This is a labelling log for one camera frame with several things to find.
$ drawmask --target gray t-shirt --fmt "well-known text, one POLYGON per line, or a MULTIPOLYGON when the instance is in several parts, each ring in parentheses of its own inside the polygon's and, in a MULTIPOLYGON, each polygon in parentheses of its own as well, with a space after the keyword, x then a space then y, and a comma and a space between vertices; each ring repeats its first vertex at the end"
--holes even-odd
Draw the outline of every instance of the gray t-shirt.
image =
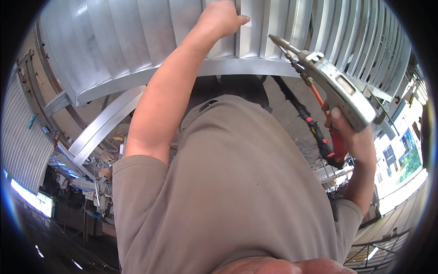
POLYGON ((233 95, 215 100, 185 117, 170 167, 144 155, 114 164, 123 273, 206 274, 253 256, 343 263, 359 207, 330 205, 269 112, 233 95))

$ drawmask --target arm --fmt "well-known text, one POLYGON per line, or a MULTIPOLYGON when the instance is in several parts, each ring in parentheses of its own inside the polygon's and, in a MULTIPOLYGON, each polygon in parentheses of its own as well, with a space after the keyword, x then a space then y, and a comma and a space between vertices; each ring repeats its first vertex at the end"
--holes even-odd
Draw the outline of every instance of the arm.
MULTIPOLYGON (((327 101, 325 101, 322 110, 329 110, 328 106, 327 101)), ((353 176, 348 184, 344 199, 358 205, 362 214, 365 215, 373 199, 374 174, 377 163, 373 131, 371 126, 368 126, 359 133, 355 132, 337 107, 333 108, 325 122, 326 127, 330 128, 331 125, 339 130, 348 152, 355 158, 353 176)))
POLYGON ((146 86, 129 127, 126 157, 148 155, 169 163, 170 144, 202 62, 220 38, 235 33, 247 22, 249 17, 237 16, 231 1, 222 0, 207 6, 197 25, 146 86))

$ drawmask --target hand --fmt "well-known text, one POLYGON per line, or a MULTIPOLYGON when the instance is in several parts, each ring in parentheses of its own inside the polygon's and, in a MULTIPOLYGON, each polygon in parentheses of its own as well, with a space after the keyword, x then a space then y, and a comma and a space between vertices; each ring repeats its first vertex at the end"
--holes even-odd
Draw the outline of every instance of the hand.
MULTIPOLYGON (((329 110, 329 102, 325 100, 321 109, 323 111, 329 110)), ((342 114, 337 107, 333 108, 324 123, 326 128, 334 126, 339 130, 344 138, 345 146, 355 161, 374 166, 377 163, 376 150, 374 148, 374 136, 371 126, 367 126, 364 130, 357 133, 347 118, 342 114)))
POLYGON ((246 15, 237 15, 232 1, 220 0, 210 3, 198 19, 197 26, 214 35, 218 40, 232 35, 241 25, 248 23, 246 15))

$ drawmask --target red grip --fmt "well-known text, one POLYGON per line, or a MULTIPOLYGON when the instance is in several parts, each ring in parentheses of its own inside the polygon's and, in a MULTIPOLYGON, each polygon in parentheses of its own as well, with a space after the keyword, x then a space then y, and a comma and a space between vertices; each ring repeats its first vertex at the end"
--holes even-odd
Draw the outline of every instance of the red grip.
POLYGON ((332 136, 333 152, 335 153, 333 159, 338 163, 344 162, 345 156, 347 155, 344 138, 336 128, 331 129, 330 135, 332 136))

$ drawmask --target sleeve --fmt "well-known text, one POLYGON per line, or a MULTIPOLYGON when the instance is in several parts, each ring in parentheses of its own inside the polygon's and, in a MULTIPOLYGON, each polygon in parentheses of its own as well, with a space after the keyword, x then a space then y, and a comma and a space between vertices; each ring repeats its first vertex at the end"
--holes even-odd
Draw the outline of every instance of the sleeve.
POLYGON ((166 180, 168 167, 146 155, 113 165, 113 206, 120 264, 143 226, 166 180))
POLYGON ((345 199, 332 202, 332 211, 336 228, 338 262, 342 264, 364 217, 355 203, 345 199))

